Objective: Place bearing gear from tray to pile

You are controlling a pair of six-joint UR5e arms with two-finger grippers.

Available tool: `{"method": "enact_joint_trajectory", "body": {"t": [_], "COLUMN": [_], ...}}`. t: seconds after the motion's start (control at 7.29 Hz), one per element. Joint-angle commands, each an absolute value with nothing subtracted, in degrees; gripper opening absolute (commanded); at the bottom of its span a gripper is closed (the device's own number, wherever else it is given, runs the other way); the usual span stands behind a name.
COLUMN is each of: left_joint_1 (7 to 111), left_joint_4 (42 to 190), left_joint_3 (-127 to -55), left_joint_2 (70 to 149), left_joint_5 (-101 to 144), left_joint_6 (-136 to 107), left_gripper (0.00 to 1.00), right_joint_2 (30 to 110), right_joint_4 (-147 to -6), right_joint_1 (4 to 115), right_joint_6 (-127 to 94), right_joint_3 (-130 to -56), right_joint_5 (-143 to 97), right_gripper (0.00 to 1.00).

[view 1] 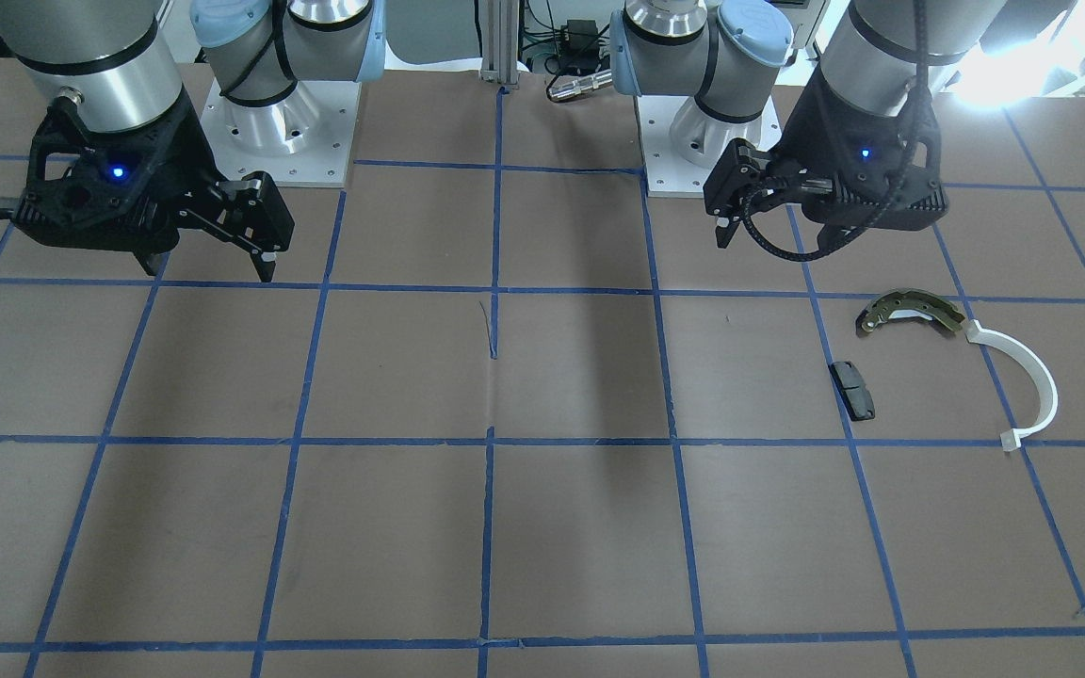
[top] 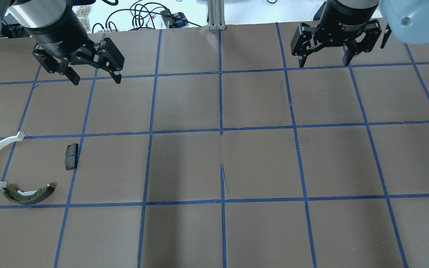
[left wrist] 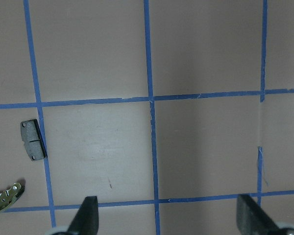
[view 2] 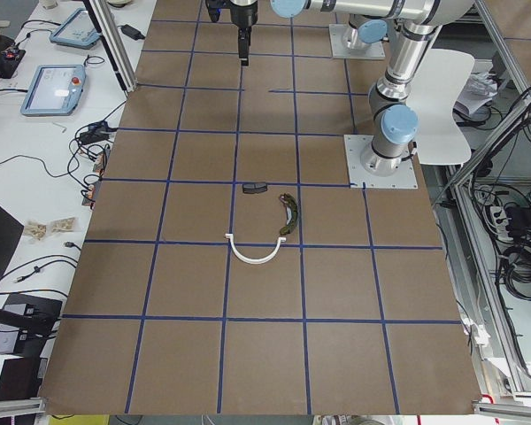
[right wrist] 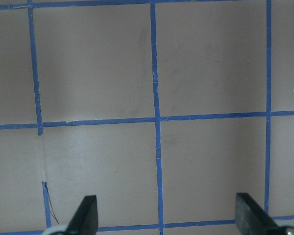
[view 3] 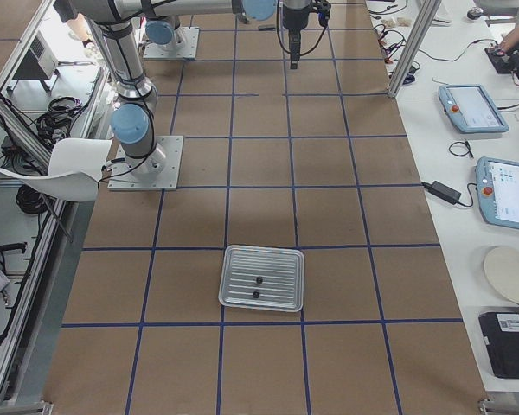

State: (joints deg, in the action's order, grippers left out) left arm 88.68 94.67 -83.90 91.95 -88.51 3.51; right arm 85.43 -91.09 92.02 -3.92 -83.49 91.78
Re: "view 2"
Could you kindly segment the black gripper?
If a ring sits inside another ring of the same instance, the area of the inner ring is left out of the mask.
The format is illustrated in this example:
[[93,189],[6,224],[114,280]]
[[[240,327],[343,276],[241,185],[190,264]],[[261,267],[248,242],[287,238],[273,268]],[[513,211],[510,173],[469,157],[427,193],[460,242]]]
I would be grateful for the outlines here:
[[229,0],[230,17],[238,29],[238,58],[241,66],[249,65],[251,27],[258,21],[257,0]]

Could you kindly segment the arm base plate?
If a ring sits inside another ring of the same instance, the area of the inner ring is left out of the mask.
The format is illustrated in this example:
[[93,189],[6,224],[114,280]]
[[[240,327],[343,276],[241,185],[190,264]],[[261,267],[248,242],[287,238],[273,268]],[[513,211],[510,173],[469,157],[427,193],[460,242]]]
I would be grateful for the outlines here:
[[397,158],[383,158],[373,150],[372,135],[345,135],[343,140],[353,189],[418,188],[407,144]]
[[383,30],[366,31],[366,26],[353,28],[346,24],[330,24],[329,37],[332,58],[383,60]]

